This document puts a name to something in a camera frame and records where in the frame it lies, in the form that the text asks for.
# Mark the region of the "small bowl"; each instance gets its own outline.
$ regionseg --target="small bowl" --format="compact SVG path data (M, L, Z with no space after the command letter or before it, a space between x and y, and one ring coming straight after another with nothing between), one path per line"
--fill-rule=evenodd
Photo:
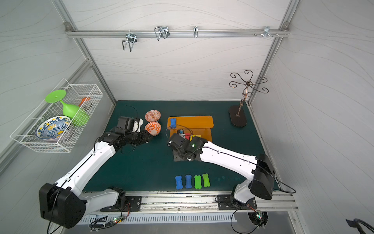
M55 116L36 129L36 136L46 141L56 142L68 128L71 119L65 115Z
M157 136L161 132L161 124L158 122L150 122L145 128L152 136Z
M157 122L161 118L161 113L158 110L150 110L145 114L145 120L148 122Z

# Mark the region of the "orange tray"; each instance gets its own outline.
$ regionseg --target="orange tray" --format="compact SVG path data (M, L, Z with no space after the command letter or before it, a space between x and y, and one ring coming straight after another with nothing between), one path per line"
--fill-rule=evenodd
M186 130L186 127L193 131L195 135L201 135L202 138L212 141L211 128L214 127L213 117L210 115L205 116L176 116L168 118L168 126L170 126L170 119L177 119L177 127L170 129L170 136L177 132L179 129Z

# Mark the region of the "wire basket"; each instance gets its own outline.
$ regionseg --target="wire basket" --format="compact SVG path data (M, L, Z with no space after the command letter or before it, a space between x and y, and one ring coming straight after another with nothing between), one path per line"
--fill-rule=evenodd
M80 105L80 110L77 112L76 116L71 119L68 128L58 138L58 141L48 142L36 136L36 131L43 122L52 117L63 115L63 106L59 101L55 103L47 103L44 100L11 134L10 137L12 139L36 152L71 152L80 134L86 126L86 124L81 126L74 125L74 119L78 117L77 115L84 112L91 117L103 94L96 84L70 84L66 79L63 79L52 91L58 89L63 89L66 91L66 96L63 98L63 102L66 104L74 104L78 106L81 104L82 99L86 98L85 101Z

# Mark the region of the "jewelry stand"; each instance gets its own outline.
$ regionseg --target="jewelry stand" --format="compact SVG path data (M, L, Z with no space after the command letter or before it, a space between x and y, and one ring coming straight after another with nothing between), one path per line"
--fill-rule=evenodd
M248 91L248 88L251 88L251 89L253 89L255 91L258 91L260 93L263 93L263 94L267 94L269 92L269 90L267 88L262 88L262 92L255 89L256 85L266 83L267 78L266 77L260 77L258 79L258 83L252 83L251 80L252 80L252 77L253 77L253 72L251 70L245 70L244 71L245 74L249 74L249 72L251 72L252 75L251 75L251 78L247 81L243 80L243 78L236 72L233 72L233 73L230 74L230 76L232 78L236 78L236 76L238 75L240 77L240 79L242 79L242 81L243 81L243 83L239 83L239 82L236 82L236 81L230 81L229 85L230 85L231 88L236 88L237 84L245 86L245 88L243 90L243 99L240 100L239 106L231 106L230 109L229 109L231 123L236 127L244 127L245 125L247 125L247 118L245 117L242 106L245 103L245 101L247 100L247 98L251 97L252 94L253 94L252 93L253 91Z

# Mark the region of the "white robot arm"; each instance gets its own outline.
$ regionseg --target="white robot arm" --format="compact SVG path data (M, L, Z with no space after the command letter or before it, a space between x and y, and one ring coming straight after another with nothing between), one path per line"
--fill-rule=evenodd
M40 214L66 228L75 226L83 216L104 207L126 205L125 191L110 188L102 192L81 194L82 190L116 151L126 144L141 145L152 139L140 130L141 119L120 117L117 127L104 133L94 148L56 183L46 183L39 190Z
M272 198L275 170L268 156L240 154L200 137L189 141L177 133L170 137L168 146L177 151L181 160L210 162L244 176L246 180L233 188L230 197L233 207L240 209L248 200L255 201L255 197Z
M140 131L142 120L120 117L116 128L104 133L94 148L55 184L46 183L39 190L42 218L66 228L75 226L83 216L104 207L126 205L125 191L110 188L102 192L81 194L88 181L116 151L126 144L140 145L152 139L147 131ZM235 171L247 179L233 189L231 204L245 206L255 196L271 199L274 174L266 155L259 157L239 154L200 137L192 141L173 134L168 146L177 150L182 160L210 162Z

